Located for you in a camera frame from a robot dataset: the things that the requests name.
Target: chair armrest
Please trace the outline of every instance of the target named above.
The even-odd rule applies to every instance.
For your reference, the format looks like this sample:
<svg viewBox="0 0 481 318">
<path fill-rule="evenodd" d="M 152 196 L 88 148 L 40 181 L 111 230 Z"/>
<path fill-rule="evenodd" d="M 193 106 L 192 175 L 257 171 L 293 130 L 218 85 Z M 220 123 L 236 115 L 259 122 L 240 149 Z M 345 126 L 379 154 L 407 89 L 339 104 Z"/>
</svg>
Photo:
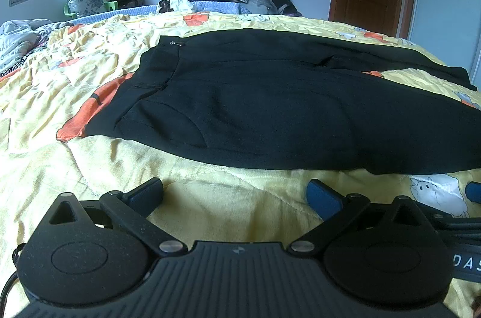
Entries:
<svg viewBox="0 0 481 318">
<path fill-rule="evenodd" d="M 118 2 L 107 2 L 106 0 L 104 0 L 103 5 L 107 11 L 116 11 L 119 9 Z"/>
<path fill-rule="evenodd" d="M 65 6 L 63 6 L 63 13 L 65 14 L 66 17 L 70 17 L 71 19 L 77 18 L 77 15 L 75 15 L 75 13 L 70 12 L 70 9 L 68 7 L 68 3 L 66 3 Z"/>
</svg>

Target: white cartoon sheep print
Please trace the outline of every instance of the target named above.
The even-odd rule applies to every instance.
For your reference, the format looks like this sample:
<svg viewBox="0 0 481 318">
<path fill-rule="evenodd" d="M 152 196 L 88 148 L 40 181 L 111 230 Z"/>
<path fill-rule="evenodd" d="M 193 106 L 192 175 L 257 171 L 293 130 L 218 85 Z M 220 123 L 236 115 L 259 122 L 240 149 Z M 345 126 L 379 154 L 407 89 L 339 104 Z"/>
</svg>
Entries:
<svg viewBox="0 0 481 318">
<path fill-rule="evenodd" d="M 411 175 L 410 180 L 417 201 L 453 216 L 469 217 L 456 178 L 447 174 Z"/>
</svg>

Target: metal screw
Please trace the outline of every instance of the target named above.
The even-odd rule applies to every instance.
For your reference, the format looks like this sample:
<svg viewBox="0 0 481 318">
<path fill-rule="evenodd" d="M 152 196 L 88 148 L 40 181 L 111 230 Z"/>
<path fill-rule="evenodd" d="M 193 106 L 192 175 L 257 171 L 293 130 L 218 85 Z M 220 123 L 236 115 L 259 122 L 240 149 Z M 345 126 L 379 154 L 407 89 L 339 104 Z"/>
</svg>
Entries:
<svg viewBox="0 0 481 318">
<path fill-rule="evenodd" d="M 166 240 L 159 245 L 159 249 L 164 253 L 177 253 L 183 248 L 184 245 L 178 240 Z"/>
<path fill-rule="evenodd" d="M 314 250 L 316 246 L 308 240 L 297 240 L 290 245 L 290 248 L 297 253 L 309 253 Z"/>
</svg>

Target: yellow bedspread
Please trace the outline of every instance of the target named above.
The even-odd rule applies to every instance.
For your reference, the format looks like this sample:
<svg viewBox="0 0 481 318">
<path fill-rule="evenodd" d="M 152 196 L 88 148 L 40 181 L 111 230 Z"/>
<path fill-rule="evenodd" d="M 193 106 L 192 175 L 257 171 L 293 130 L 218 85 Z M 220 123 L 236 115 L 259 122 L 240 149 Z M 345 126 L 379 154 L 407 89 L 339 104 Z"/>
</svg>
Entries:
<svg viewBox="0 0 481 318">
<path fill-rule="evenodd" d="M 67 143 L 56 139 L 57 131 L 97 88 L 135 71 L 141 54 L 163 35 L 188 37 L 240 28 L 296 31 L 349 42 L 412 48 L 442 64 L 406 40 L 340 23 L 285 16 L 210 13 L 206 22 L 196 23 L 195 19 L 184 19 L 181 13 L 117 15 L 70 34 L 67 28 L 56 31 L 47 50 L 34 54 L 19 72 L 0 81 L 2 286 L 15 270 L 12 250 L 28 240 L 55 197 L 65 191 L 75 193 L 79 199 L 95 199 L 109 190 L 127 191 L 159 177 L 164 183 L 164 204 L 149 220 L 188 245 L 196 239 L 280 240 L 286 244 L 298 238 L 321 222 L 305 203 L 305 188 L 311 178 L 322 180 L 342 194 L 363 193 L 373 202 L 391 202 L 399 194 L 423 200 L 416 189 L 420 177 L 372 175 L 365 170 L 237 169 L 194 162 L 122 139 L 75 137 Z M 481 93 L 424 71 L 404 69 L 373 74 L 446 95 L 466 107 L 479 109 L 481 105 Z M 416 113 L 422 111 L 413 110 L 413 118 Z M 429 182 L 430 178 L 426 181 L 436 188 L 436 177 Z M 481 206 L 464 196 L 469 181 L 481 182 L 481 169 L 440 178 L 447 185 L 454 183 L 448 198 L 466 204 L 462 204 L 460 213 L 453 209 L 454 215 L 481 216 Z M 440 203 L 448 211 L 449 199 Z M 470 303 L 480 289 L 477 284 L 453 280 L 445 303 L 459 317 L 471 318 Z M 6 317 L 14 316 L 26 303 L 17 284 L 9 295 Z"/>
</svg>

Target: black pants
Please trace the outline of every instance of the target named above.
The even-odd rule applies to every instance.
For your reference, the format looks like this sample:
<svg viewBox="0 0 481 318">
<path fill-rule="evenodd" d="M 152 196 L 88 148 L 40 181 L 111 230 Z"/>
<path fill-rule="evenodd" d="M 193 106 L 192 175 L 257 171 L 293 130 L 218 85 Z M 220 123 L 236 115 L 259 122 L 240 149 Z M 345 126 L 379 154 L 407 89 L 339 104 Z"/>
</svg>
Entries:
<svg viewBox="0 0 481 318">
<path fill-rule="evenodd" d="M 481 167 L 481 111 L 360 72 L 406 67 L 470 86 L 406 48 L 259 29 L 161 37 L 86 134 L 246 168 Z"/>
</svg>

